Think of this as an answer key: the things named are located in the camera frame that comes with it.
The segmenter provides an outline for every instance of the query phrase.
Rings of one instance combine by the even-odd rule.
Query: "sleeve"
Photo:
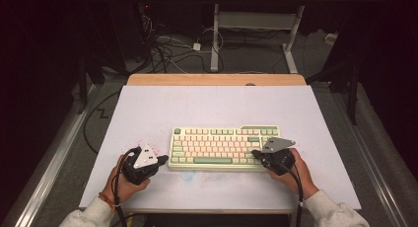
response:
[[[323,190],[305,200],[315,226],[369,226],[368,222],[346,203],[335,203]]]
[[[65,217],[60,227],[108,227],[113,212],[108,204],[95,197],[84,211],[74,210]]]

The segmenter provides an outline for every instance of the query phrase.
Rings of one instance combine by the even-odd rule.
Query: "mechanical keyboard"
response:
[[[168,165],[171,170],[265,170],[251,151],[261,150],[270,137],[280,137],[278,126],[175,127]]]

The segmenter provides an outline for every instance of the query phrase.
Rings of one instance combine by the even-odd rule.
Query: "table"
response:
[[[119,155],[129,148],[150,144],[157,155],[168,154],[174,126],[277,124],[284,138],[297,142],[316,184],[335,201],[360,209],[312,88],[303,85],[303,80],[289,85],[298,76],[131,76],[120,94],[80,207],[98,194]],[[171,81],[170,86],[161,86],[165,81]],[[204,85],[197,86],[197,81]],[[258,86],[240,86],[248,82]],[[174,172],[167,166],[151,178],[146,190],[122,205],[124,210],[143,213],[236,214],[289,214],[296,206],[297,197],[266,172]]]
[[[215,4],[213,23],[213,43],[211,54],[212,72],[218,71],[219,58],[219,28],[244,28],[244,29],[267,29],[267,30],[290,30],[287,43],[282,44],[282,49],[290,73],[298,73],[292,56],[292,46],[298,32],[305,6],[299,6],[295,14],[271,14],[271,13],[248,13],[248,12],[221,12],[219,4]]]

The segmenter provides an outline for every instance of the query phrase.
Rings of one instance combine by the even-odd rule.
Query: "person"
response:
[[[354,209],[346,203],[336,203],[325,191],[319,189],[311,177],[310,170],[301,158],[301,155],[295,148],[290,148],[295,157],[295,166],[292,171],[299,174],[303,187],[304,207],[307,208],[313,216],[315,226],[369,226],[368,222]],[[112,211],[113,194],[111,191],[111,182],[116,175],[116,165],[107,179],[107,183],[101,192],[101,195],[95,199],[84,210],[75,210],[67,215],[61,223],[61,227],[79,226],[79,227],[99,227],[109,226],[113,217]],[[274,172],[267,170],[271,179],[283,183],[288,189],[294,193],[298,193],[298,186],[294,178],[290,174],[278,176]],[[129,183],[123,175],[119,178],[118,195],[120,203],[127,200],[131,195],[137,191],[141,191],[147,187],[150,180],[144,181],[139,186]]]

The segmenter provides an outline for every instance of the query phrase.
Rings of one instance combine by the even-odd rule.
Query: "black controller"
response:
[[[159,167],[166,164],[169,156],[156,157],[151,147],[137,147],[133,156],[128,156],[123,163],[122,173],[126,180],[140,185],[146,179],[157,174]]]
[[[265,168],[281,176],[295,165],[295,157],[289,148],[285,148],[293,144],[293,141],[272,137],[261,151],[253,150],[251,153]]]

